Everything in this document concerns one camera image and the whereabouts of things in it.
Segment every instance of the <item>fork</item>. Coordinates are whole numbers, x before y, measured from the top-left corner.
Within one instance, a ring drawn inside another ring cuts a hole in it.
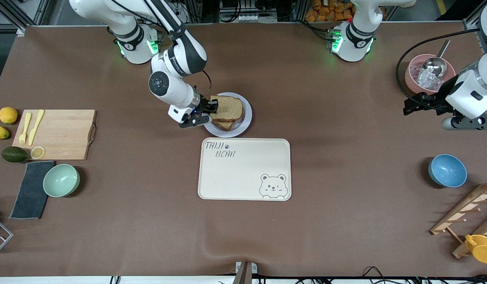
[[[24,120],[24,129],[23,129],[23,133],[21,134],[21,136],[19,137],[19,144],[21,146],[24,146],[24,144],[26,143],[26,133],[28,131],[28,128],[29,128],[29,122],[31,121],[31,113],[27,113],[26,114],[26,119]]]

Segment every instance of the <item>wooden rack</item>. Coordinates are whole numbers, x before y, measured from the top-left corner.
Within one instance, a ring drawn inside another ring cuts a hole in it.
[[[439,234],[441,232],[449,232],[457,241],[459,241],[459,247],[452,253],[454,257],[461,258],[468,256],[469,250],[465,246],[463,240],[453,232],[450,225],[453,223],[466,222],[467,220],[463,218],[465,214],[475,213],[481,211],[480,208],[476,208],[482,203],[487,203],[487,183],[479,185],[472,191],[466,198],[463,199],[456,207],[447,215],[441,219],[436,225],[430,230],[431,234]],[[487,236],[487,220],[476,229],[473,234],[482,234]]]

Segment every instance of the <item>yellow knife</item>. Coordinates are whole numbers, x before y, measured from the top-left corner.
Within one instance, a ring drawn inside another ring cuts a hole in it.
[[[31,131],[29,133],[28,145],[30,145],[30,146],[31,146],[31,144],[33,144],[33,139],[35,138],[36,130],[38,129],[38,124],[40,124],[40,120],[42,120],[44,113],[45,113],[45,110],[40,110],[38,112],[38,116],[36,117],[36,121],[35,121],[35,127],[33,129],[31,129]]]

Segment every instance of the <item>white plate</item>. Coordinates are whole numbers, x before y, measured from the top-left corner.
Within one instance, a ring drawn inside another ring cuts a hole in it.
[[[203,199],[287,201],[291,150],[285,139],[207,138],[198,195]]]
[[[250,125],[250,122],[252,121],[252,108],[250,107],[250,104],[248,103],[247,99],[234,92],[222,92],[217,95],[225,95],[227,97],[237,97],[238,99],[240,99],[243,105],[242,117],[240,117],[240,119],[238,119],[235,122],[235,124],[233,124],[233,127],[231,128],[230,131],[224,131],[218,128],[217,126],[215,126],[213,123],[205,124],[205,128],[207,128],[209,133],[212,133],[213,135],[220,138],[231,138],[242,134],[245,130],[247,130],[247,128]]]

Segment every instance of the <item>wooden cutting board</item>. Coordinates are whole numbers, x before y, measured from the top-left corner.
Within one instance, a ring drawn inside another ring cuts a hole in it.
[[[28,153],[36,146],[45,148],[45,155],[39,160],[85,160],[90,141],[96,135],[95,110],[45,110],[33,144],[28,145],[29,133],[35,127],[39,110],[24,110],[12,146],[25,149]],[[30,112],[31,122],[26,143],[19,144],[19,136],[24,129],[26,113]]]

